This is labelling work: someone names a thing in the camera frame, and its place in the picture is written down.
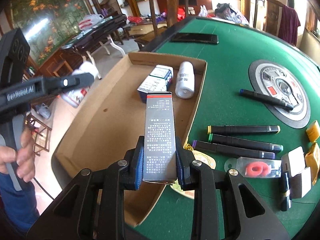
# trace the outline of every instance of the green table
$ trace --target green table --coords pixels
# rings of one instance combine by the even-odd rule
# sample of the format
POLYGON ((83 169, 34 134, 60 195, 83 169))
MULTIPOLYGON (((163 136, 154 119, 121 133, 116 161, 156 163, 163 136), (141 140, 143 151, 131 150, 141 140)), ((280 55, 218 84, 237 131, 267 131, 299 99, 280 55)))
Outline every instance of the green table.
MULTIPOLYGON (((206 141, 208 125, 280 125, 275 135, 247 136, 248 139, 282 144, 284 153, 302 146, 304 152, 311 145, 305 129, 291 128, 279 121, 262 103, 242 98, 239 90, 252 90, 248 77, 249 65, 258 59, 277 62, 289 69, 307 92, 311 118, 309 124, 320 119, 320 70, 309 58, 274 36, 251 28, 216 20, 185 19, 156 38, 145 50, 204 59, 207 74, 198 111, 189 135, 193 140, 206 141), (219 36, 218 45, 200 43, 172 43, 168 40, 176 32, 209 33, 219 36)), ((228 159, 221 154, 207 153, 216 160, 216 169, 224 170, 228 159)), ((320 182, 301 199, 295 199, 292 208, 281 212, 278 208, 277 179, 248 179, 253 188, 270 205, 291 238, 304 226, 320 199, 320 182)), ((136 230, 152 240, 190 239, 193 200, 166 187, 156 206, 136 230)), ((220 239, 224 238, 220 221, 220 239)))

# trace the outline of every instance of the purple towel on chair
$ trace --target purple towel on chair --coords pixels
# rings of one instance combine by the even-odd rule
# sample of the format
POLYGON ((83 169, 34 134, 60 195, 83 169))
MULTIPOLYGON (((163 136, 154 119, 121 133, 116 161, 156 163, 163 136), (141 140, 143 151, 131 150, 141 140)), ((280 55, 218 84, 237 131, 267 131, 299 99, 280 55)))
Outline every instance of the purple towel on chair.
POLYGON ((282 8, 282 18, 278 37, 296 46, 298 38, 298 27, 300 25, 301 24, 295 9, 285 5, 282 8))

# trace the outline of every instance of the cardboard tray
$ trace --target cardboard tray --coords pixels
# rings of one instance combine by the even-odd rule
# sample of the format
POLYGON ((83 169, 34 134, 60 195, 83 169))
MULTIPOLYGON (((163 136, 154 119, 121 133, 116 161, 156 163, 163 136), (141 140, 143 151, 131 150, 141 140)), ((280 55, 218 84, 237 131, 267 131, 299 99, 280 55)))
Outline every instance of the cardboard tray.
MULTIPOLYGON (((207 63, 196 58, 131 52, 121 59, 93 90, 70 128, 64 135, 56 156, 71 177, 83 168, 93 171, 107 168, 121 160, 126 151, 135 148, 144 135, 146 104, 137 88, 157 65, 174 69, 172 92, 175 133, 182 143, 187 139, 194 120, 204 83, 207 63), (195 94, 178 98, 176 76, 183 61, 190 61, 195 71, 195 94)), ((125 221, 137 226, 151 212, 165 185, 142 182, 138 191, 125 191, 125 221)))

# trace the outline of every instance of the floral painting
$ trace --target floral painting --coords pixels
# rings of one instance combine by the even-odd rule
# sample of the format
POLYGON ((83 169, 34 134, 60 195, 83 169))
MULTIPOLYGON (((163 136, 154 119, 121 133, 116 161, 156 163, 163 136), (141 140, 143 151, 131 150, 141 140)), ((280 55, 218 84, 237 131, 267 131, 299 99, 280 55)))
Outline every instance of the floral painting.
POLYGON ((22 29, 37 65, 78 34, 89 14, 83 0, 11 0, 9 6, 12 25, 22 29))

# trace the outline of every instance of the black marker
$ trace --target black marker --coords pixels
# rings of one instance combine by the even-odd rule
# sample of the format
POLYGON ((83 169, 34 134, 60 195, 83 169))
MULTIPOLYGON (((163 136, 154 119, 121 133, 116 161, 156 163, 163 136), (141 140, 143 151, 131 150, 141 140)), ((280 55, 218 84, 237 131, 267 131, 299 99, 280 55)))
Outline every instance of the black marker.
POLYGON ((250 91, 247 89, 240 89, 240 95, 243 97, 246 97, 246 98, 251 98, 253 100, 260 101, 265 104, 280 107, 280 108, 287 110, 287 111, 292 111, 293 107, 294 107, 293 105, 291 105, 283 100, 280 100, 278 98, 274 98, 272 96, 260 94, 260 93, 250 91))
POLYGON ((261 133, 278 133, 280 132, 279 125, 209 125, 208 134, 215 133, 220 135, 233 134, 261 134, 261 133))
POLYGON ((240 147, 245 149, 274 152, 274 153, 279 153, 283 151, 283 146, 279 144, 253 141, 248 139, 242 139, 242 138, 224 136, 224 135, 218 135, 218 134, 212 134, 212 133, 209 134, 208 142, 230 145, 230 146, 240 147))
POLYGON ((280 209, 281 211, 287 211, 291 208, 289 175, 287 172, 282 173, 279 178, 279 191, 281 194, 280 209))
POLYGON ((267 160, 274 160, 276 158, 276 155, 271 152, 243 149, 243 148, 222 145, 217 143, 206 143, 202 141, 193 141, 192 147, 195 150, 224 153, 234 158, 247 157, 247 158, 257 158, 257 159, 267 159, 267 160))

